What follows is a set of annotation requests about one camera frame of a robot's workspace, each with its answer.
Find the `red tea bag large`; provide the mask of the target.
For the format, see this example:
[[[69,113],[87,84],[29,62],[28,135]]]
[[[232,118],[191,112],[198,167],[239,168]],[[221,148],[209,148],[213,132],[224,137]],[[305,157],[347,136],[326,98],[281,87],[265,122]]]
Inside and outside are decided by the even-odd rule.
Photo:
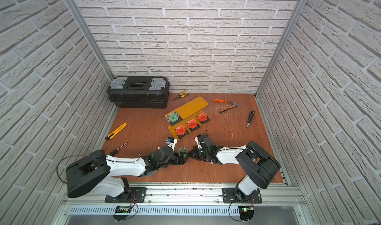
[[[175,128],[175,133],[179,139],[181,139],[184,136],[186,136],[187,134],[189,134],[187,128],[184,125],[181,125],[181,126]]]

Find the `red tea bag small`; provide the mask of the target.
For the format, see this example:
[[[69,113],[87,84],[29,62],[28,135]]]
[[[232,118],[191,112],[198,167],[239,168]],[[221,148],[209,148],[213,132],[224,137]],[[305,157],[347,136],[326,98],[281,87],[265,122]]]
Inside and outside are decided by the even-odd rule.
[[[192,119],[192,120],[186,122],[186,126],[188,127],[189,131],[191,131],[191,132],[200,128],[200,125],[198,124],[198,121],[196,119]]]

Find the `green tea bag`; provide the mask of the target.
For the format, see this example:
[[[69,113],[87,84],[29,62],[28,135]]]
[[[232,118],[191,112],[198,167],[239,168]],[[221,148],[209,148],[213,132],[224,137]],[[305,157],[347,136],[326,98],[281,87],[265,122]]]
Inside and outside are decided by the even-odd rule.
[[[179,157],[187,157],[188,156],[188,153],[189,151],[184,147],[182,146],[178,151],[177,151],[177,155]]]
[[[166,115],[165,119],[168,121],[168,123],[171,126],[174,126],[183,120],[177,111],[174,111],[174,112]]]

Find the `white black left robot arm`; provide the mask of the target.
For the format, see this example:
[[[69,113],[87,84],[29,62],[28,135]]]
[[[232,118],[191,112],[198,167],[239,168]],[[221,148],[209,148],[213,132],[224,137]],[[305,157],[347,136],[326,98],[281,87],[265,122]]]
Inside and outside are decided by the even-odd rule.
[[[129,191],[127,175],[146,177],[171,165],[183,165],[188,159],[184,147],[174,151],[163,146],[147,156],[117,158],[97,150],[66,168],[67,196],[78,198],[86,194],[104,194],[116,198]]]

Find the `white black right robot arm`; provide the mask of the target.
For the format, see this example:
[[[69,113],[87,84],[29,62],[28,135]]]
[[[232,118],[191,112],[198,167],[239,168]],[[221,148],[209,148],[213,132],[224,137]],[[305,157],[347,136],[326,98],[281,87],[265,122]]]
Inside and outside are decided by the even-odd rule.
[[[280,171],[280,163],[256,142],[241,147],[218,147],[207,134],[195,138],[189,157],[212,164],[240,165],[246,176],[235,186],[231,201],[246,203],[259,188],[266,189]]]

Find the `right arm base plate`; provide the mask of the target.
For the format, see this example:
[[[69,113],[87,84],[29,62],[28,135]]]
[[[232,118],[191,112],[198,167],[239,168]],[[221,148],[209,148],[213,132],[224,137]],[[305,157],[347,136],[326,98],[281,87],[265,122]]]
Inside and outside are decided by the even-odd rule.
[[[260,190],[254,190],[251,194],[246,195],[236,188],[222,188],[223,203],[254,203],[262,204],[262,196]]]

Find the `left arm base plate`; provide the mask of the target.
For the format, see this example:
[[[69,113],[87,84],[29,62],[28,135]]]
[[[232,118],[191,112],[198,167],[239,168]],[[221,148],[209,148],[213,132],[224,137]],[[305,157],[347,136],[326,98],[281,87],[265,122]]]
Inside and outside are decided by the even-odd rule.
[[[143,203],[146,196],[146,187],[132,187],[130,190],[123,192],[117,197],[107,195],[105,203]]]

